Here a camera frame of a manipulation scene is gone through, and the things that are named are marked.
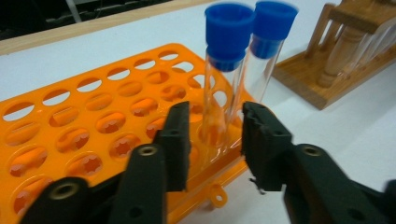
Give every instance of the white table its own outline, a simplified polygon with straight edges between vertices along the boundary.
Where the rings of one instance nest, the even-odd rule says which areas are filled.
[[[255,1],[241,1],[254,6]],[[300,9],[279,60],[304,50],[326,1],[288,0]],[[205,56],[208,5],[160,16],[0,56],[0,100],[49,85],[147,49],[177,42]],[[272,79],[264,97],[294,134],[294,144],[323,147],[347,175],[382,190],[396,178],[396,64],[338,102],[319,111]],[[228,203],[207,204],[181,223],[288,223],[282,193],[261,196],[245,172],[226,187]]]

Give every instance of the glass tube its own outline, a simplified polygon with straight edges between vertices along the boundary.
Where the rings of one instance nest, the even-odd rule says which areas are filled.
[[[245,5],[225,3],[207,8],[205,15],[205,107],[200,136],[210,148],[207,158],[212,162],[228,149],[228,123],[255,14]]]
[[[230,122],[234,97],[239,82],[242,60],[237,62],[234,69],[220,71],[214,64],[213,58],[206,54],[205,86],[204,86],[204,117],[202,137],[204,142],[218,149],[218,155],[228,142],[227,126]],[[223,76],[226,83],[217,82],[217,77]]]
[[[262,1],[256,4],[255,12],[253,36],[235,96],[231,123],[242,120],[240,111],[244,100],[262,103],[279,52],[298,10],[284,3]]]
[[[375,52],[377,51],[378,47],[380,46],[380,43],[382,42],[386,33],[387,33],[387,31],[380,33],[380,34],[373,35],[373,40],[371,41],[368,49],[361,56],[358,66],[364,66],[374,58]]]
[[[381,43],[378,45],[378,48],[375,50],[374,56],[385,52],[388,50],[393,44],[396,42],[396,25],[393,25],[388,28],[386,34],[382,38]]]
[[[355,68],[358,67],[358,62],[361,59],[361,56],[364,54],[364,52],[367,51],[372,40],[373,40],[372,35],[369,34],[364,35],[363,40],[359,43],[358,48],[353,53],[349,63],[347,63],[343,67],[343,69],[340,71],[338,76],[342,78],[349,78],[350,74],[355,70]]]

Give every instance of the orange plastic rack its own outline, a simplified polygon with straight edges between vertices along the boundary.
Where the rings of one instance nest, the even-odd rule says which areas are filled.
[[[246,170],[239,148],[213,160],[200,141],[205,62],[169,44],[0,103],[0,223],[16,223],[50,182],[81,176],[91,186],[121,172],[131,148],[150,143],[171,105],[190,101],[191,167],[185,192],[168,193],[168,223],[205,200],[227,202],[223,186]],[[230,91],[215,77],[215,88]],[[240,127],[231,128],[240,137]]]

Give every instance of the blue test tube cap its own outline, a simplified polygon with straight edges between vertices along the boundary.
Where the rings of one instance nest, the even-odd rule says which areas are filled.
[[[288,37],[298,9],[282,2],[262,1],[256,4],[255,13],[250,49],[256,57],[270,59]]]
[[[233,71],[245,57],[255,14],[242,4],[224,3],[208,7],[206,52],[210,63],[222,72]]]

